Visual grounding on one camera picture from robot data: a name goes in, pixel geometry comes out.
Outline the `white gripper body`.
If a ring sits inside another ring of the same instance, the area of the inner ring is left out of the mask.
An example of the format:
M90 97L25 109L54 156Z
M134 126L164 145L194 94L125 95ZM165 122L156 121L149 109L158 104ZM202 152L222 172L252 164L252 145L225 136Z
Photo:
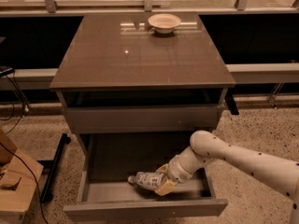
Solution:
M167 166L167 176L178 183L185 183L192 178L192 173L187 172L180 164L178 155L170 160Z

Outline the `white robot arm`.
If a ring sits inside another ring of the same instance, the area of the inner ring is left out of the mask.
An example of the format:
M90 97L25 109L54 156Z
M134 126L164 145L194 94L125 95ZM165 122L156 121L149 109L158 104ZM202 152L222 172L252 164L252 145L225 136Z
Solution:
M291 199L289 224L299 224L299 163L228 144L207 131L194 132L190 145L158 169L165 181L155 192L160 196L171 193L178 183L188 181L214 159L226 161Z

